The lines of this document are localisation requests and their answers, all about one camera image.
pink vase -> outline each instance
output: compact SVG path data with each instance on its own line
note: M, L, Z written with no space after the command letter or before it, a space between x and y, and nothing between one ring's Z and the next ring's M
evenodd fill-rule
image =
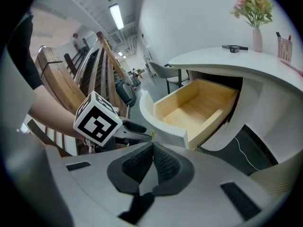
M257 52L262 52L262 35L258 27L252 28L252 41L254 50Z

pink pen holder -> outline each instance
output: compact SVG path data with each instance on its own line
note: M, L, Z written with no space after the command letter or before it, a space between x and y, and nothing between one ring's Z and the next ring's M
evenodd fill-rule
M284 61L292 60L293 43L289 40L278 38L278 57Z

wooden drawer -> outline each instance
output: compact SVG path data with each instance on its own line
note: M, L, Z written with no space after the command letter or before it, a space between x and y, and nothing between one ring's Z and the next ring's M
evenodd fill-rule
M187 131L194 149L212 134L232 110L238 90L196 79L154 104L153 116Z

white cable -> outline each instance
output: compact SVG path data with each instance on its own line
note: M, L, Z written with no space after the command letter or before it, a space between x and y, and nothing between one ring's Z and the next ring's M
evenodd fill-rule
M236 139L236 141L238 142L239 151L245 156L247 162L248 162L253 168L255 168L254 165L253 165L252 163L250 163L250 161L248 161L248 159L247 159L247 157L246 157L246 154L241 150L241 148L240 148L240 143L239 143L238 139L237 139L236 137L235 137L235 139Z

black and white marker cube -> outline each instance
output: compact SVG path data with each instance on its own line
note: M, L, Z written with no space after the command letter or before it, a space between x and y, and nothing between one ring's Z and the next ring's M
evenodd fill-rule
M104 146L121 125L112 105L92 91L78 108L73 127L87 139Z

